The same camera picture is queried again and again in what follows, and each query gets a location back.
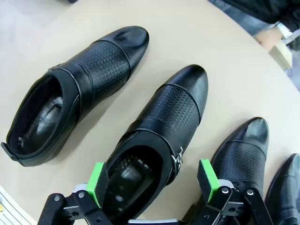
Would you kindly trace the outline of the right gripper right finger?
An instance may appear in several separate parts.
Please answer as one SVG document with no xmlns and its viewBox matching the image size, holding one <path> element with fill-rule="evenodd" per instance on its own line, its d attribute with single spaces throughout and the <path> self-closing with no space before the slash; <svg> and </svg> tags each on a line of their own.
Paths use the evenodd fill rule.
<svg viewBox="0 0 300 225">
<path fill-rule="evenodd" d="M 259 191 L 250 187 L 241 192 L 228 180 L 220 180 L 208 159 L 201 159 L 197 172 L 204 206 L 192 215 L 190 225 L 217 225 L 225 218 L 253 218 L 257 225 L 273 224 Z"/>
</svg>

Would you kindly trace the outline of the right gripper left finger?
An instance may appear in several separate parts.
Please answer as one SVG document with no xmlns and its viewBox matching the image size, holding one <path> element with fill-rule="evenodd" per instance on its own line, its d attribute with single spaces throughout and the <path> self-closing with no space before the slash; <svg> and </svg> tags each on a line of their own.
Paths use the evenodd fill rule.
<svg viewBox="0 0 300 225">
<path fill-rule="evenodd" d="M 109 182 L 104 162 L 96 163 L 88 183 L 76 185 L 71 195 L 50 194 L 38 220 L 40 225 L 72 225 L 84 219 L 89 225 L 111 225 L 102 207 Z"/>
</svg>

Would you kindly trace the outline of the person's left hand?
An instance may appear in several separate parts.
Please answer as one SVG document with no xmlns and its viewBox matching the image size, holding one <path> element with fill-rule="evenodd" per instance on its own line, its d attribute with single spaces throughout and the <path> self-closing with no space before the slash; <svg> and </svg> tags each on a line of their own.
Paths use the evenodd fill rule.
<svg viewBox="0 0 300 225">
<path fill-rule="evenodd" d="M 258 32 L 254 38 L 265 50 L 270 51 L 283 38 L 283 34 L 277 25 Z"/>
</svg>

